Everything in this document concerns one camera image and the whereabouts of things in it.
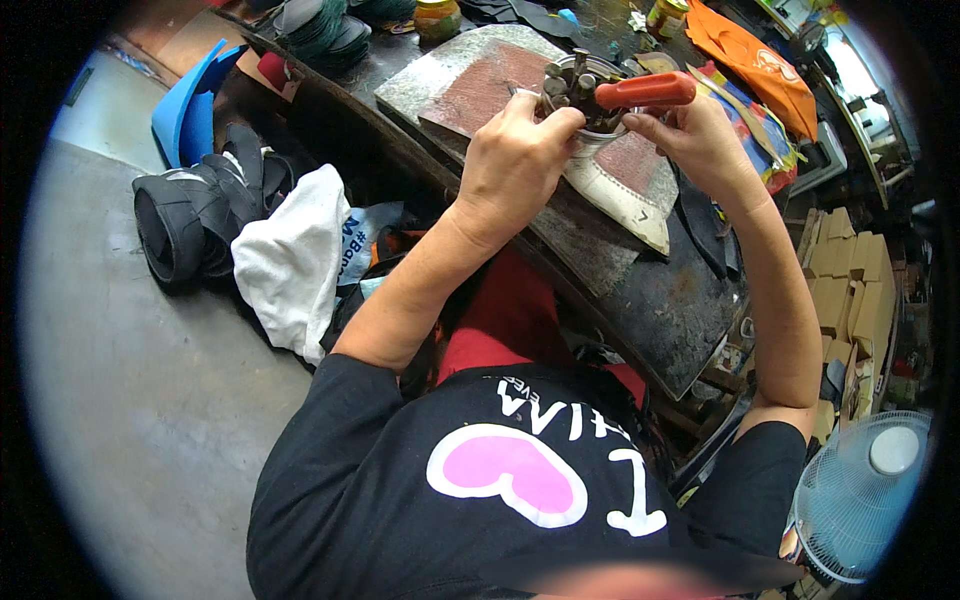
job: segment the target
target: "white cloth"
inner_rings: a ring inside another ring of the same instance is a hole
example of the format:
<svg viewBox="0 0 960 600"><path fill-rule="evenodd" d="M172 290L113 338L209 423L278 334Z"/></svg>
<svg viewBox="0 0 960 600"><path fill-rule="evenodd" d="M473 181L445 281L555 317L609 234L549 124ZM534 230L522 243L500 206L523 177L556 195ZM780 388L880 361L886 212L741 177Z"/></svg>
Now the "white cloth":
<svg viewBox="0 0 960 600"><path fill-rule="evenodd" d="M333 315L349 214L344 183L326 164L301 177L269 219L248 224L230 244L240 295L270 343L311 365L324 358L320 339Z"/></svg>

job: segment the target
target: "pink heart graphic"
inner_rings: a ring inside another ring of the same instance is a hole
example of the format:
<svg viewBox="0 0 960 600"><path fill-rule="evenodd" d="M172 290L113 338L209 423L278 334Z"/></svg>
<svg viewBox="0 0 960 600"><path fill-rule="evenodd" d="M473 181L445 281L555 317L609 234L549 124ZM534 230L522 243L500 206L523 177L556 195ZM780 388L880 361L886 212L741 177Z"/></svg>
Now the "pink heart graphic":
<svg viewBox="0 0 960 600"><path fill-rule="evenodd" d="M427 482L459 498L499 495L539 527L563 527L587 510L587 488L549 446L512 427L477 423L447 434L430 454Z"/></svg>

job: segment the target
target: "person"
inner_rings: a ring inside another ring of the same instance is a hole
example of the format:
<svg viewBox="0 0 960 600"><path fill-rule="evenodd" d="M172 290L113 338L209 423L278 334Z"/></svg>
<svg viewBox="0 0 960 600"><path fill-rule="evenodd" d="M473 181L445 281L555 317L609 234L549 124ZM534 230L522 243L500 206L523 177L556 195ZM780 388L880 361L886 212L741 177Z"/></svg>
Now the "person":
<svg viewBox="0 0 960 600"><path fill-rule="evenodd" d="M538 122L536 102L518 93L476 133L455 202L317 368L257 483L247 546L257 597L508 597L480 569L542 549L777 556L813 428L822 350L776 206L716 101L697 96L669 108L665 122L624 116L728 215L756 329L753 406L678 509L621 421L605 414L602 390L563 358L552 290L500 252L550 198L585 124L575 108ZM471 325L468 311L442 383L405 402L396 375L450 294L499 252L477 298L499 304L493 319L475 321L502 321L511 341Z"/></svg>

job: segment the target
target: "awl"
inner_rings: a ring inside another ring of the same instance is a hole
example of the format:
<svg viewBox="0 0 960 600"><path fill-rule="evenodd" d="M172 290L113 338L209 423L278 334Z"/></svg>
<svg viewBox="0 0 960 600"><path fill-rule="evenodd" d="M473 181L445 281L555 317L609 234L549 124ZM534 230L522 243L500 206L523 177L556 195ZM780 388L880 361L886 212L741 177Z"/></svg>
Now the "awl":
<svg viewBox="0 0 960 600"><path fill-rule="evenodd" d="M614 108L686 105L697 95L697 83L686 73L673 71L600 84L593 92L597 104Z"/></svg>

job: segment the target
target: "glass jar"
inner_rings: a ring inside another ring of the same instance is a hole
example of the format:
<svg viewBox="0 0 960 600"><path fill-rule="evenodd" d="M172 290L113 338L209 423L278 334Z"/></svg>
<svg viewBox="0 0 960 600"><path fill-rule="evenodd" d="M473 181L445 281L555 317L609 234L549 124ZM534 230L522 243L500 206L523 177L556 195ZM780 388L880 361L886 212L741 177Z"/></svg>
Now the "glass jar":
<svg viewBox="0 0 960 600"><path fill-rule="evenodd" d="M463 19L455 0L417 0L414 28L421 44L439 44L457 35Z"/></svg>
<svg viewBox="0 0 960 600"><path fill-rule="evenodd" d="M656 39L666 41L684 28L689 10L686 0L657 0L647 14L647 31Z"/></svg>

